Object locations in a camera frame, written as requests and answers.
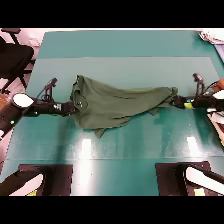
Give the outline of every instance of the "chair armrest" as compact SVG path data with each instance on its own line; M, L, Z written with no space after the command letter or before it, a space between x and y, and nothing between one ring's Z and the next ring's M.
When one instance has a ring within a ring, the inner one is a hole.
M18 34L20 33L21 29L20 28L2 28L1 31L5 33Z

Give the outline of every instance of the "wrinkled cloth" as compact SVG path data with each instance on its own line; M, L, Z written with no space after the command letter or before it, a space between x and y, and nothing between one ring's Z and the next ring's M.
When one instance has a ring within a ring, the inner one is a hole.
M175 87L117 89L79 75L70 99L77 110L76 126L93 129L100 138L105 129L124 126L136 114L155 114L159 107L170 106L177 91Z

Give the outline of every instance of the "chair wheel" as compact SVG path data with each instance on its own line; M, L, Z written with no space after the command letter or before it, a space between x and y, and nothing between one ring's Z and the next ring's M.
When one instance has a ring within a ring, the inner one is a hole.
M10 91L7 89L5 89L5 90L0 89L0 93L9 95Z

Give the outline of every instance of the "floor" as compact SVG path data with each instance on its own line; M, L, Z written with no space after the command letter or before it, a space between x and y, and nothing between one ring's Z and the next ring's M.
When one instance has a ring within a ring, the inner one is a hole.
M18 35L18 40L21 44L26 44L29 46L32 46L34 48L35 54L33 59L37 58L40 46L41 46L41 42L43 40L44 37L44 33L45 32L52 32L52 31L75 31L75 30L95 30L94 29L78 29L78 28L22 28L21 29L21 33ZM201 30L201 28L178 28L178 29L174 29L174 28L169 28L169 30ZM7 34L7 33L2 33L0 31L0 36L2 36L7 42L13 42L11 37ZM32 41L30 40L37 40L37 45L39 43L39 46L33 46L32 45ZM29 65L27 67L27 69L32 69L32 65ZM25 81L28 84L29 79L30 79L31 74L27 74L25 75ZM7 80L0 80L0 88L7 82ZM8 96L8 99L10 99L12 97L13 94L18 93L18 92L25 92L24 87L22 86L21 82L19 79L15 80L8 88L11 93ZM6 157L7 154L7 149L8 149L8 145L10 142L12 136L12 131L10 133L8 133L5 138L0 142L0 173L3 167L3 163L4 163L4 159Z

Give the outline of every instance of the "table surface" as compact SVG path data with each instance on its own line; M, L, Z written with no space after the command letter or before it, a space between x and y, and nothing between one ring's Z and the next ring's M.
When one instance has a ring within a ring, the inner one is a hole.
M207 84L223 76L213 45L194 31L46 33L27 93L52 77L57 101L67 101L76 75L119 88L176 86L194 94L194 72ZM209 161L224 175L223 148L203 110L162 109L138 115L97 139L74 118L24 117L16 126L0 181L19 164L73 164L71 195L158 195L155 163Z

